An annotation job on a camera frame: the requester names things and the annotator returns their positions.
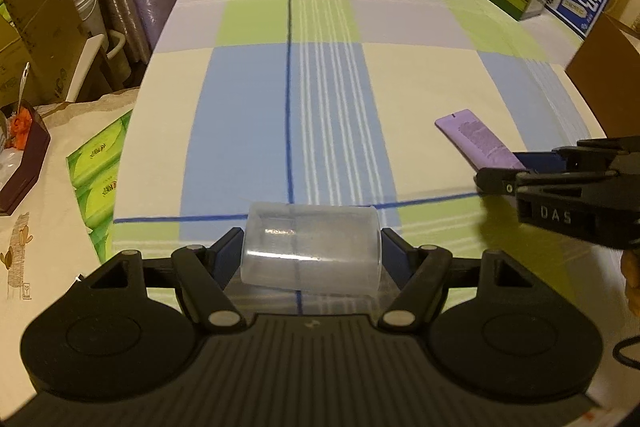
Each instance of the red box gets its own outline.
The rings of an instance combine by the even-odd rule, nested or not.
[[[29,193],[31,187],[36,184],[44,156],[49,148],[49,142],[51,142],[49,131],[44,125],[42,117],[25,100],[22,100],[22,105],[31,114],[31,128],[20,165],[0,190],[0,216],[11,216]]]

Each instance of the purple tube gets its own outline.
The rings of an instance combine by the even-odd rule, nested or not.
[[[476,170],[484,167],[525,169],[506,145],[468,109],[436,120],[436,126],[460,149]]]

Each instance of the plaid tablecloth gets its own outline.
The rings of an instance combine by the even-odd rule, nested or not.
[[[210,245],[244,224],[252,201],[372,204],[416,245],[508,251],[596,320],[609,349],[638,327],[619,254],[478,198],[471,167],[433,124],[469,108],[511,150],[602,137],[564,74],[579,44],[550,14],[519,23],[487,0],[178,0],[130,121],[114,251]],[[238,275],[226,289],[247,314],[376,315],[397,291],[386,274],[377,299],[300,296]],[[175,305],[171,292],[153,295]],[[596,398],[636,397],[635,376],[608,351],[599,375]]]

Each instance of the transparent plastic cup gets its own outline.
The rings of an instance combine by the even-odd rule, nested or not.
[[[254,203],[244,232],[242,282],[310,293],[375,296],[380,222],[373,207]]]

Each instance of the green square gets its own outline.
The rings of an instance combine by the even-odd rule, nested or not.
[[[476,51],[548,62],[535,38],[488,0],[444,0]]]
[[[288,0],[228,0],[217,46],[287,42]]]
[[[350,0],[291,0],[293,42],[359,42]]]
[[[412,245],[439,245],[455,257],[480,259],[504,250],[564,298],[575,295],[562,256],[561,235],[521,225],[514,208],[498,196],[476,196],[398,209],[402,237]]]

